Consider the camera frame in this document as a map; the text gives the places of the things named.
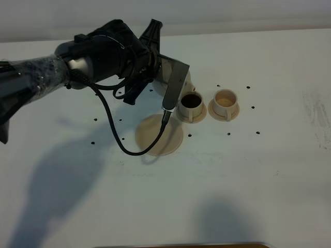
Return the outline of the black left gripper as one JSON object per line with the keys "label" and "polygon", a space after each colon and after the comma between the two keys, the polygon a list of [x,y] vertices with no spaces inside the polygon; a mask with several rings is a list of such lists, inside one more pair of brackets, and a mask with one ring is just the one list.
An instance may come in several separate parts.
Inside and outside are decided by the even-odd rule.
{"label": "black left gripper", "polygon": [[137,97],[142,93],[146,86],[151,83],[160,70],[160,31],[163,24],[160,21],[151,19],[148,27],[139,37],[139,40],[150,50],[149,63],[130,77],[124,86],[124,94],[118,98],[123,99],[124,103],[135,105]]}

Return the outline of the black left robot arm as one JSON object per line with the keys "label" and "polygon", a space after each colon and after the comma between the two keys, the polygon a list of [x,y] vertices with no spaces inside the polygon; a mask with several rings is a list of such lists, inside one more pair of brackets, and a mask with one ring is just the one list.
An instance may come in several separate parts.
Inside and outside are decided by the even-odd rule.
{"label": "black left robot arm", "polygon": [[78,34],[46,57],[1,62],[1,142],[8,142],[10,118],[24,105],[61,88],[82,89],[84,81],[134,105],[159,70],[160,31],[151,20],[137,37],[122,20]]}

